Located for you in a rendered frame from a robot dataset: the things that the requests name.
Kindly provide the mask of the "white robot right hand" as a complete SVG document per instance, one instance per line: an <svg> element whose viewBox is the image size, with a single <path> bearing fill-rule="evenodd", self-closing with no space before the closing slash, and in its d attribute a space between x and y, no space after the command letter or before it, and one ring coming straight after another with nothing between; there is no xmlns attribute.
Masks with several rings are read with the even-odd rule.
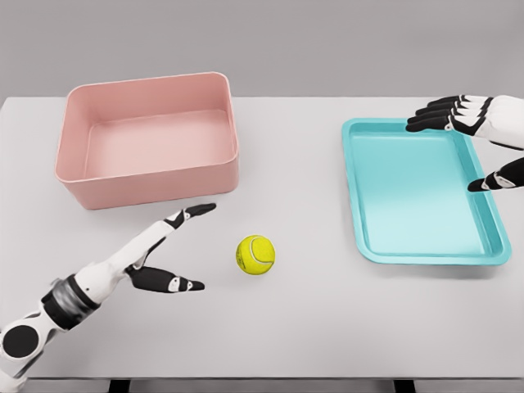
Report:
<svg viewBox="0 0 524 393"><path fill-rule="evenodd" d="M407 119L405 129L456 131L483 138L496 146L524 151L524 98L499 95L457 95L428 102ZM514 160L484 178L472 181L469 192L524 187L524 157Z"/></svg>

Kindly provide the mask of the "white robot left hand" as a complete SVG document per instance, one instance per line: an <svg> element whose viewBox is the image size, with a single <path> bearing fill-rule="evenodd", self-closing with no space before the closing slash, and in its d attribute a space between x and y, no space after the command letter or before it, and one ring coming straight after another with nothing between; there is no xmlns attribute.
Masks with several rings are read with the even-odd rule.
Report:
<svg viewBox="0 0 524 393"><path fill-rule="evenodd" d="M170 271L146 266L148 256L166 238L188 220L205 215L216 208L215 203L190 206L177 213L156 221L106 260L117 273L128 276L133 286L144 291L177 293L203 291L203 282L189 280Z"/></svg>

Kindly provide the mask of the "pink rectangular basket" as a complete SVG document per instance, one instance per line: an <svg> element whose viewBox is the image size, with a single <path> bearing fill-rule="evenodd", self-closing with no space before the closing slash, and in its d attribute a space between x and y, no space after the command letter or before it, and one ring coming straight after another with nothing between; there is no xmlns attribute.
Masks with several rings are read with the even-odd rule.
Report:
<svg viewBox="0 0 524 393"><path fill-rule="evenodd" d="M55 175L99 210L231 192L238 161L228 78L204 72L74 88Z"/></svg>

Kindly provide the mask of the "blue rectangular tray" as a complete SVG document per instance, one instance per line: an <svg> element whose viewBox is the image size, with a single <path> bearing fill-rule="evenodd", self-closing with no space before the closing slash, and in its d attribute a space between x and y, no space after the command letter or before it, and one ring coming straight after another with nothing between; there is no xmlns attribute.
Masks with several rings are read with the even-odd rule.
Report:
<svg viewBox="0 0 524 393"><path fill-rule="evenodd" d="M360 253L379 264L499 266L512 254L470 137L410 133L404 119L352 119L341 130Z"/></svg>

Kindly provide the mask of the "yellow tennis ball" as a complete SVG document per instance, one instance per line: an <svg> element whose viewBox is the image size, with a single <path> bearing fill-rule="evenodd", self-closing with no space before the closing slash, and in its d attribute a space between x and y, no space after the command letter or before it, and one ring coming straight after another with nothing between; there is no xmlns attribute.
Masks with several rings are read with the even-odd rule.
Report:
<svg viewBox="0 0 524 393"><path fill-rule="evenodd" d="M250 275L267 273L273 267L275 258L273 243L261 235L245 237L237 246L237 265Z"/></svg>

